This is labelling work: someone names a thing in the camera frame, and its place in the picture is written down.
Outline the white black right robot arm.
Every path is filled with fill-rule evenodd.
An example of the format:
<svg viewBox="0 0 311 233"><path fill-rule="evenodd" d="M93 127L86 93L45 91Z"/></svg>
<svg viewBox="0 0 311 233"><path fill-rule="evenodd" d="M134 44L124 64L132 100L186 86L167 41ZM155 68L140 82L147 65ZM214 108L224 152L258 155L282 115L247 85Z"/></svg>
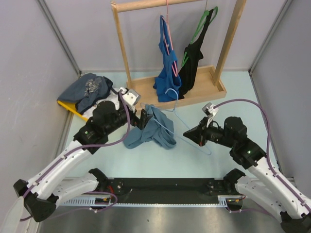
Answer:
<svg viewBox="0 0 311 233"><path fill-rule="evenodd" d="M199 146L211 141L230 148L233 160L264 185L258 185L235 168L224 176L224 189L228 194L249 197L279 221L286 233L311 231L311 200L268 164L264 150L247 137L247 127L241 118L228 117L220 127L204 117L198 126L183 135Z"/></svg>

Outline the grey-blue tank top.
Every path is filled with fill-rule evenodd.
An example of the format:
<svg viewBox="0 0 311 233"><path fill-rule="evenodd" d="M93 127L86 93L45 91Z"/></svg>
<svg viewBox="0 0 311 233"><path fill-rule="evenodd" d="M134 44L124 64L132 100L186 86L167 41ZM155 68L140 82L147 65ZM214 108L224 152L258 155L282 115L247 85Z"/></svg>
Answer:
<svg viewBox="0 0 311 233"><path fill-rule="evenodd" d="M147 115L151 115L151 119L142 130L138 127L130 130L128 136L123 141L125 147L133 149L142 143L154 141L167 150L174 148L176 140L173 134L173 121L168 119L162 111L152 104L146 104L144 110Z"/></svg>

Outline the light blue wire hanger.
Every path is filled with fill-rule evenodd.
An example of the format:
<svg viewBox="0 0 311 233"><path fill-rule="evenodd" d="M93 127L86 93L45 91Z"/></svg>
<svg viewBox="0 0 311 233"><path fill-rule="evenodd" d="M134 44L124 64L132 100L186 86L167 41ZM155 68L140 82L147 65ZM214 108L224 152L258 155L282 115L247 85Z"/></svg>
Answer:
<svg viewBox="0 0 311 233"><path fill-rule="evenodd" d="M183 119L177 114L177 112L176 112L176 108L177 108L177 105L178 105L178 98L179 98L179 94L177 93L177 91L176 90L174 90L173 88L168 88L166 91L165 91L165 94L167 94L169 91L173 91L174 93L175 93L175 95L176 95L176 99L174 100L174 106L173 106L173 108L172 109L164 109L164 108L161 108L161 107L156 107L156 106L153 106L153 108L155 108L155 109L158 109L158 110L160 110L160 111L165 111L165 112L172 112L172 113L174 113L174 115L179 119L179 121L180 122L182 122L182 124L184 125L184 126L186 126L186 128L188 129L188 130L190 130L190 127L183 121ZM141 104L140 104L140 106L143 108L143 106L144 105L146 105L146 103L144 103L144 102L142 102ZM189 144L189 145L191 145L191 146L193 146L194 147L194 145L193 144L191 144L190 142L188 142L188 141L186 141L185 139L183 139L181 136L178 136L178 135L176 135L175 133L173 133L175 136L177 136L179 139L181 139L182 141L184 141L184 142L186 142L187 144ZM202 150L202 149L197 149L197 150L199 150L200 152L202 152L202 153L204 153L204 154L206 154L206 155L208 155L208 156L210 156L210 155L212 155L212 151L209 149L209 147L208 146L205 146L205 148L208 150L208 152L206 152L206 151L204 151L204 150Z"/></svg>

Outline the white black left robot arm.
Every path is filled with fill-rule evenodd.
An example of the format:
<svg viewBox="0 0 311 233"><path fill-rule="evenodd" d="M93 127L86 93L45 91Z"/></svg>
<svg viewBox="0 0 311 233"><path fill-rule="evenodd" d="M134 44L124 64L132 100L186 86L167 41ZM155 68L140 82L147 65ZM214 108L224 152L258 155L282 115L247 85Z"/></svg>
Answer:
<svg viewBox="0 0 311 233"><path fill-rule="evenodd" d="M137 117L134 106L121 103L116 109L111 101L101 102L93 111L93 116L53 162L31 179L15 182L14 190L18 196L24 197L24 207L30 217L41 222L50 217L64 201L83 193L104 193L108 178L98 168L89 170L85 176L73 180L66 187L61 187L60 183L73 168L100 147L109 146L108 136L111 133L123 125L142 130L151 118L151 114L145 110Z"/></svg>

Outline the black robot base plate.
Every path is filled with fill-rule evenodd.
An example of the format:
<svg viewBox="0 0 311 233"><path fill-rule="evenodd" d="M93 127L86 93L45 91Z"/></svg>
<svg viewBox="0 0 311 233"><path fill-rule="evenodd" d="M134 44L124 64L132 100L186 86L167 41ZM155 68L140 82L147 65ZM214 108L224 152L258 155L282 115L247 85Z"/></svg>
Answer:
<svg viewBox="0 0 311 233"><path fill-rule="evenodd" d="M123 205L191 206L218 204L218 197L241 194L232 184L215 178L114 178L106 181Z"/></svg>

